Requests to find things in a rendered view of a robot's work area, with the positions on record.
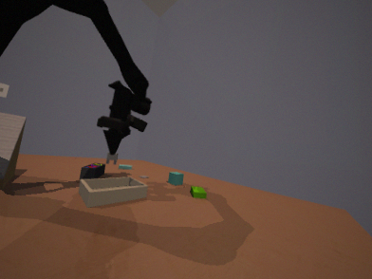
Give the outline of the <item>teal cube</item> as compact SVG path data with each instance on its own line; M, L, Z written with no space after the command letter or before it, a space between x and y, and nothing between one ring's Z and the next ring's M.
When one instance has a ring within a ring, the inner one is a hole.
M178 173L178 172L169 173L168 183L175 185L175 186L182 185L183 177L184 177L184 174L182 173Z

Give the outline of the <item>teal rectangular block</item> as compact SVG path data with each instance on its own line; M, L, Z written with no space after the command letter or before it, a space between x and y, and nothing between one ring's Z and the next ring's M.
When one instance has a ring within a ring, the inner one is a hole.
M132 166L129 166L129 165L119 165L119 169L132 170Z

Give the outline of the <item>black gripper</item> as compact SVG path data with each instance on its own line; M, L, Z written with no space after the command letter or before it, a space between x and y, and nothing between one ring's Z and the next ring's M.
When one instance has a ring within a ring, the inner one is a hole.
M108 130L103 130L107 143L109 154L114 156L119 148L121 140L128 135L131 135L131 129L126 127L126 119L131 107L119 103L112 103L109 109L111 110L110 117L101 117L97 121L97 126L108 127Z

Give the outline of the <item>green flat block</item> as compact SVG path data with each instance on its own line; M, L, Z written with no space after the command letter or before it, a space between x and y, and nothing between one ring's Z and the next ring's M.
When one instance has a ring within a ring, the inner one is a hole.
M191 187L193 197L206 198L207 193L200 187Z

